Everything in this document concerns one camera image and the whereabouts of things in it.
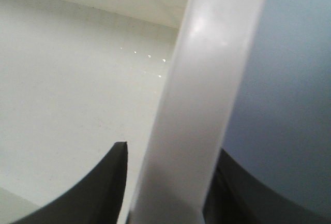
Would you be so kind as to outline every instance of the light blue surface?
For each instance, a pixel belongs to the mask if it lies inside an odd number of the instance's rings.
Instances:
[[[331,0],[266,1],[224,148],[331,218]]]

